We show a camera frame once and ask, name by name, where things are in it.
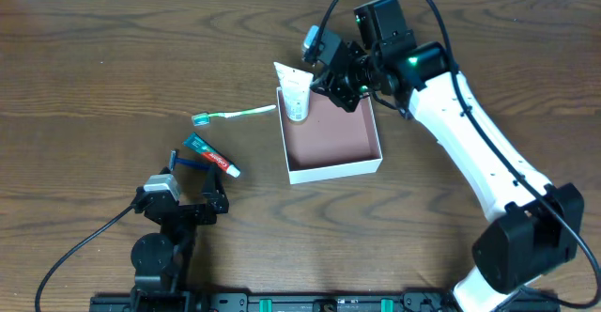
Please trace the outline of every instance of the toothpaste label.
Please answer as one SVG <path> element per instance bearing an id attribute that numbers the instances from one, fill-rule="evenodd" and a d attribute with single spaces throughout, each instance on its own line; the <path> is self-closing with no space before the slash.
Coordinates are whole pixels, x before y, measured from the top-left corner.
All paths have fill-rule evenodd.
<path id="1" fill-rule="evenodd" d="M 200 142 L 198 142 L 198 141 L 192 141 L 191 144 L 195 148 L 207 149 L 207 147 L 203 147 L 203 145 Z"/>
<path id="2" fill-rule="evenodd" d="M 226 171 L 227 168 L 229 167 L 229 163 L 222 156 L 218 155 L 217 153 L 208 151 L 208 152 L 203 152 L 200 155 L 207 158 L 208 160 L 210 160 L 212 162 L 217 163 L 223 171 Z"/>

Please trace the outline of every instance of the toothpaste tube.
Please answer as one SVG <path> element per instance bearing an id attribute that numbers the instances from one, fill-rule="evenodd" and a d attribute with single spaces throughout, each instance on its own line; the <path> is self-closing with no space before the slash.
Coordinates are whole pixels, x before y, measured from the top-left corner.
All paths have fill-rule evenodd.
<path id="1" fill-rule="evenodd" d="M 225 157 L 220 155 L 212 146 L 202 140 L 198 134 L 191 134 L 190 137 L 184 141 L 184 146 L 193 149 L 196 153 L 216 163 L 226 174 L 232 177 L 240 175 L 240 170 L 238 170 L 235 165 L 226 160 Z"/>
<path id="2" fill-rule="evenodd" d="M 313 74 L 273 62 L 284 95 L 285 113 L 290 120 L 304 121 L 309 116 L 309 96 Z"/>

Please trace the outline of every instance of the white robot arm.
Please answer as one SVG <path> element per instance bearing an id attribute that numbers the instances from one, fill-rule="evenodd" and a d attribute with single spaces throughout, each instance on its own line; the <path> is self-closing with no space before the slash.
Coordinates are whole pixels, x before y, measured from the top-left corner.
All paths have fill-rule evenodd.
<path id="1" fill-rule="evenodd" d="M 549 179 L 528 164 L 505 139 L 471 94 L 465 76 L 458 74 L 457 81 L 461 94 L 488 137 L 528 182 L 544 194 Z M 409 111 L 449 153 L 476 193 L 486 220 L 492 222 L 503 216 L 505 206 L 511 202 L 521 207 L 533 201 L 534 197 L 515 181 L 470 121 L 461 116 L 451 73 L 446 72 L 425 84 L 427 88 L 422 91 L 413 90 Z M 498 293 L 490 287 L 476 267 L 455 286 L 453 294 L 465 312 L 490 311 L 511 297 L 511 294 Z"/>
<path id="2" fill-rule="evenodd" d="M 578 235 L 581 194 L 570 183 L 555 188 L 497 129 L 458 72 L 438 9 L 432 0 L 425 1 L 437 18 L 444 47 L 436 42 L 417 45 L 398 0 L 374 0 L 355 8 L 362 46 L 344 41 L 325 27 L 338 2 L 333 0 L 321 25 L 312 27 L 303 43 L 303 60 L 323 65 L 311 89 L 347 112 L 371 95 L 402 117 L 415 118 L 466 177 L 490 225 L 472 247 L 476 267 L 453 292 L 465 312 L 494 310 L 518 289 L 542 297 L 523 286 L 573 259 L 578 245 L 599 282 L 596 260 Z M 392 96 L 394 102 L 379 94 Z M 582 308 L 599 298 L 597 290 L 587 304 L 554 302 Z"/>

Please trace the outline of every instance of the toothbrush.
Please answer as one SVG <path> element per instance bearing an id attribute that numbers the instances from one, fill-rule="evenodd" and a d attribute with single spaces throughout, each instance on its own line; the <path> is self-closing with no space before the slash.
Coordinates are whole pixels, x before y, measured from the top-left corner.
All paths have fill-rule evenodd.
<path id="1" fill-rule="evenodd" d="M 243 111 L 237 111 L 237 112 L 232 112 L 232 113 L 212 113 L 212 114 L 202 113 L 202 114 L 192 116 L 192 123 L 194 124 L 194 126 L 201 126 L 201 125 L 209 124 L 211 117 L 231 118 L 231 117 L 244 116 L 244 115 L 250 115 L 250 114 L 260 114 L 260 113 L 267 112 L 267 111 L 273 110 L 273 109 L 275 109 L 274 104 L 262 106 L 262 107 L 256 108 L 256 109 L 243 110 Z"/>

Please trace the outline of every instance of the wooden table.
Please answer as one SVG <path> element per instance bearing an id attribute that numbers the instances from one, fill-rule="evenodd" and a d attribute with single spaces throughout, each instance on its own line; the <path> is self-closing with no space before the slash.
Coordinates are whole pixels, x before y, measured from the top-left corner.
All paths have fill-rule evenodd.
<path id="1" fill-rule="evenodd" d="M 0 309 L 33 310 L 51 266 L 194 131 L 242 177 L 225 178 L 230 213 L 199 230 L 191 285 L 368 292 L 465 276 L 487 222 L 419 123 L 376 107 L 378 172 L 298 186 L 276 113 L 192 126 L 199 112 L 274 103 L 272 62 L 309 69 L 301 42 L 330 1 L 0 0 Z M 367 1 L 343 0 L 331 28 L 357 39 L 352 9 Z M 601 0 L 435 1 L 486 111 L 533 165 L 584 194 L 582 235 L 601 257 Z M 419 42 L 439 40 L 425 3 L 401 3 Z M 177 176 L 187 194 L 203 181 Z M 157 230 L 123 218 L 56 272 L 43 309 L 128 292 L 131 247 Z M 539 283 L 571 300 L 593 292 L 581 253 Z"/>

